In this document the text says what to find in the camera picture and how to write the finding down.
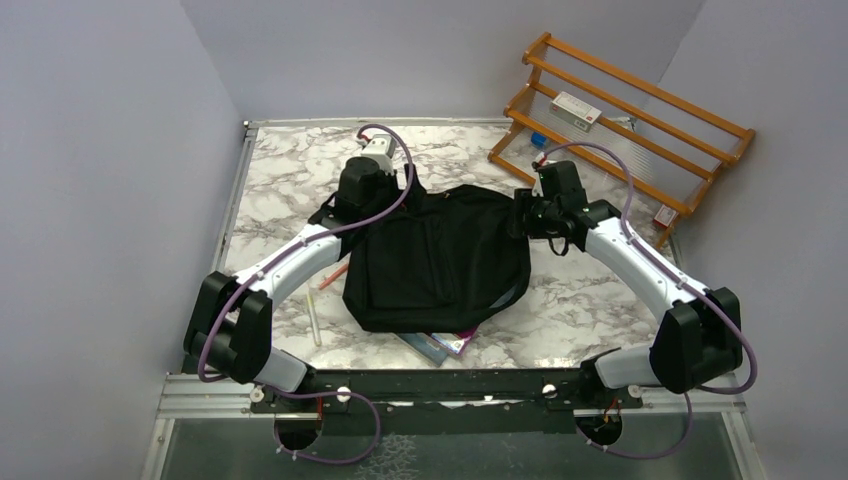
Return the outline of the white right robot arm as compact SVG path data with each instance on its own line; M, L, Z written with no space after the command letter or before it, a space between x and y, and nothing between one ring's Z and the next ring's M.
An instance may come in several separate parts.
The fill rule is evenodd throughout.
M652 344L614 350L583 364L579 398L600 407L618 388L660 386L682 394L743 362L740 302L727 288L687 277L631 229L607 200L590 202L576 165L537 170L539 187L517 189L508 231L514 237L564 240L603 263L655 316Z

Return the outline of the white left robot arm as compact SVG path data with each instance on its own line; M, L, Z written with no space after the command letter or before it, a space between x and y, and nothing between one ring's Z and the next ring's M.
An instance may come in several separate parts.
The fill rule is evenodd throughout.
M315 274L348 255L371 224L405 198L386 154L348 159L337 191L286 245L234 275L210 273L201 283L183 340L201 381L231 379L276 388L285 407L313 401L309 366L272 344L275 309Z

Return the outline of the black student bag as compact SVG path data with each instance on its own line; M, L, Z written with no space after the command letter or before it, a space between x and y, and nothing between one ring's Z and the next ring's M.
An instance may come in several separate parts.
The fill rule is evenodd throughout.
M515 304L529 242L508 232L512 198L474 185L421 193L366 230L342 300L372 333L458 333Z

